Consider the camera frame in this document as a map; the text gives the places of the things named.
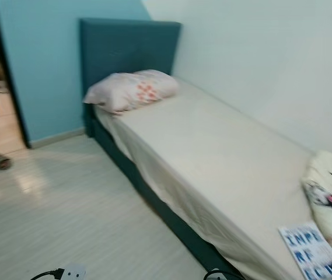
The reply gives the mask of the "white book with blue letters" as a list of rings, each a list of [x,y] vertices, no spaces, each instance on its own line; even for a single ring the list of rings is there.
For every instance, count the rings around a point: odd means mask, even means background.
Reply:
[[[304,280],[332,280],[332,247],[315,223],[280,227],[278,231]]]

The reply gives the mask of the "pink patterned pillow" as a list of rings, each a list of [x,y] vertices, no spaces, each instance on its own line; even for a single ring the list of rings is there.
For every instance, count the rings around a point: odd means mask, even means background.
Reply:
[[[176,96],[179,88],[176,78],[158,70],[113,73],[94,83],[83,103],[96,105],[110,114],[121,114]]]

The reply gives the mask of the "cream sheeted mattress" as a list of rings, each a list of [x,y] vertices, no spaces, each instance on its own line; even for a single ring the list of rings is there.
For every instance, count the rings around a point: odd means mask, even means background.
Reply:
[[[312,152],[187,82],[176,96],[96,117],[169,208],[247,280],[304,280],[280,227],[315,223]]]

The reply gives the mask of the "teal upholstered headboard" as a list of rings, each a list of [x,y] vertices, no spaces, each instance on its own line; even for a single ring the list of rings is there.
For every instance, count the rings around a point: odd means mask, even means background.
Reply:
[[[80,19],[83,98],[91,86],[113,73],[158,70],[172,76],[181,28],[172,21]]]

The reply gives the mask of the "beige skirting board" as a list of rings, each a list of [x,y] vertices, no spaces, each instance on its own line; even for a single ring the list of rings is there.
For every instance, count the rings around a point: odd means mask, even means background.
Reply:
[[[35,141],[30,141],[30,149],[38,149],[40,147],[55,144],[56,142],[64,141],[65,139],[74,138],[75,136],[80,136],[85,134],[85,128],[78,128],[73,131],[67,131],[60,134],[48,136],[48,138],[36,139]]]

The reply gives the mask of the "dark door frame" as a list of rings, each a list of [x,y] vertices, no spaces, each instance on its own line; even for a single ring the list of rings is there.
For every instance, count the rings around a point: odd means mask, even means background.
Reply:
[[[0,153],[31,147],[0,30]]]

